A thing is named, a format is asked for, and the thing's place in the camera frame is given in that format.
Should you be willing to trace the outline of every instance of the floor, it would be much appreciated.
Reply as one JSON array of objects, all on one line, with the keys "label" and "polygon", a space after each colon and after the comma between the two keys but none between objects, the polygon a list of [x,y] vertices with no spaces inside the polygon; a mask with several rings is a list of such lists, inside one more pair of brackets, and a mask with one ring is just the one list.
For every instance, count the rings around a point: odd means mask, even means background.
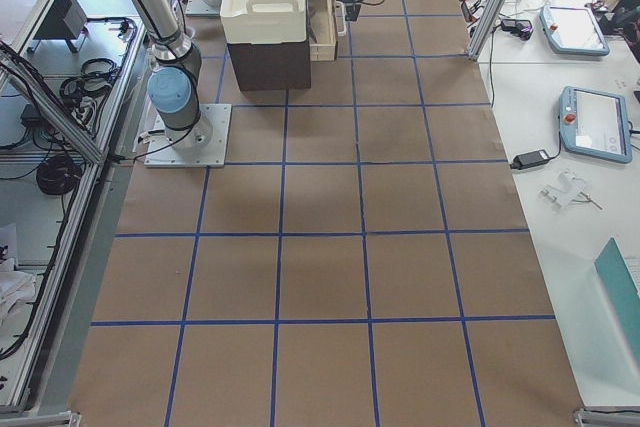
[{"label": "floor", "polygon": [[458,1],[364,7],[306,91],[241,93],[218,21],[191,24],[228,163],[133,168],[70,401],[87,425],[573,425]]}]

